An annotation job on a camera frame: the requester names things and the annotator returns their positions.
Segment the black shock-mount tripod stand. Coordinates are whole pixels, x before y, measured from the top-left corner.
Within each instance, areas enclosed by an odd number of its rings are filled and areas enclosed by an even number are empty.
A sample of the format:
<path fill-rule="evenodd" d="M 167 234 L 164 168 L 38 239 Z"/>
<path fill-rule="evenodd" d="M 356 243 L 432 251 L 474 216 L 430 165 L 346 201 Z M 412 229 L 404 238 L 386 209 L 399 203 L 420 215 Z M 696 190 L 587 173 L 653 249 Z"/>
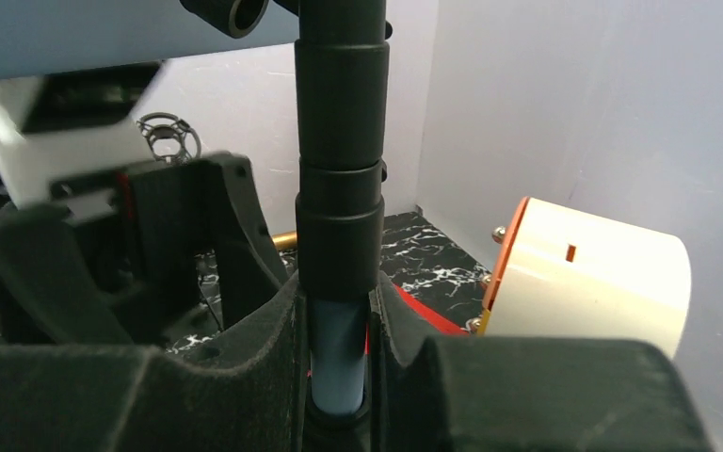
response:
<path fill-rule="evenodd" d="M 153 158 L 169 165 L 182 165 L 201 156 L 202 144 L 197 131 L 184 119 L 167 112 L 140 117 L 137 127 Z"/>

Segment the light blue music stand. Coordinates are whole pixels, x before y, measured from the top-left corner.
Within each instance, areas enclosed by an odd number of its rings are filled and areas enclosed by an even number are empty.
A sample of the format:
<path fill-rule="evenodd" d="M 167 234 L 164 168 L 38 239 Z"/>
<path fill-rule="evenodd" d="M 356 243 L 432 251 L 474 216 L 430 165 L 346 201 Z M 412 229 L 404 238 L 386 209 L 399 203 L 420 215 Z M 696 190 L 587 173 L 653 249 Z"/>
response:
<path fill-rule="evenodd" d="M 299 283 L 312 315 L 312 400 L 345 417 L 363 402 L 366 298 L 377 282 L 392 28 L 381 1 L 284 1 L 298 19 L 295 75 L 299 139 L 296 220 Z M 0 79 L 150 62 L 122 53 L 52 69 L 17 59 Z"/>

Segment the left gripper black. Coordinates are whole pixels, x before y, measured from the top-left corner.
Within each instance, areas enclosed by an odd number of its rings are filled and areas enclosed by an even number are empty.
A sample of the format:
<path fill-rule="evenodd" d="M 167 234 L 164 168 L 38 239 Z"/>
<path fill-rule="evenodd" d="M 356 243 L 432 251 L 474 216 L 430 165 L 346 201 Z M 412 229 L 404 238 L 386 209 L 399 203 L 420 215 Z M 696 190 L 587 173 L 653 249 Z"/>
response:
<path fill-rule="evenodd" d="M 0 334 L 9 344 L 130 345 L 111 295 L 197 299 L 196 258 L 211 249 L 226 328 L 288 280 L 243 155 L 138 162 L 58 180 L 53 194 L 62 188 L 106 194 L 105 212 L 73 223 L 86 262 L 64 208 L 0 213 Z"/>

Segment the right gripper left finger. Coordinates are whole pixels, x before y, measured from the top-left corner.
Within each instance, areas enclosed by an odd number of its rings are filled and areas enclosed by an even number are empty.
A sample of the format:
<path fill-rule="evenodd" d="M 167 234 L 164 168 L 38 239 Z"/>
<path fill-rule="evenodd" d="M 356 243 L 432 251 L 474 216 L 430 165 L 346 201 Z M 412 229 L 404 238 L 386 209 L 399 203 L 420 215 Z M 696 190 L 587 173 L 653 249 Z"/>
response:
<path fill-rule="evenodd" d="M 0 346 L 0 451 L 297 451 L 306 335 L 291 279 L 183 355 Z"/>

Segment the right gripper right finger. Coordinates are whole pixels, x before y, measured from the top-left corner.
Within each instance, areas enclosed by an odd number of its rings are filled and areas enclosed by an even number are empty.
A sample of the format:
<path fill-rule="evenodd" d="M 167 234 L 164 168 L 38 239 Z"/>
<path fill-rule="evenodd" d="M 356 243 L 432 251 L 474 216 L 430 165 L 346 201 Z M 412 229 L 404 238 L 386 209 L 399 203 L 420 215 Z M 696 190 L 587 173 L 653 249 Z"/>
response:
<path fill-rule="evenodd" d="M 376 451 L 709 451 L 673 363 L 634 340 L 451 335 L 380 275 L 369 297 Z"/>

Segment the gold microphone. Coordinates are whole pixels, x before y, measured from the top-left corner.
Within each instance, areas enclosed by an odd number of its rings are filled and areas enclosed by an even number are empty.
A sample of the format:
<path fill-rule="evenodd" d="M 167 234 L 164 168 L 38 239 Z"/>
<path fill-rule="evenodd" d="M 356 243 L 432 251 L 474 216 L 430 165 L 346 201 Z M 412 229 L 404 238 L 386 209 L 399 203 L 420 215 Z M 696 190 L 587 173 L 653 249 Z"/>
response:
<path fill-rule="evenodd" d="M 275 234 L 271 236 L 278 251 L 295 250 L 297 248 L 297 232 Z"/>

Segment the red sheet music page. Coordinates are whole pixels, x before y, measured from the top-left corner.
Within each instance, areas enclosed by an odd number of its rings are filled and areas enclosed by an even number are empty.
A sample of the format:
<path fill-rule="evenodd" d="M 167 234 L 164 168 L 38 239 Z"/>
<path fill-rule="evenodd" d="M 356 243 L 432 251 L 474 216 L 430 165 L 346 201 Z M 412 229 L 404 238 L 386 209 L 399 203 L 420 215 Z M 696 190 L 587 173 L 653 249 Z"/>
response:
<path fill-rule="evenodd" d="M 468 335 L 462 327 L 432 310 L 400 286 L 394 287 L 402 300 L 435 330 L 449 335 Z"/>

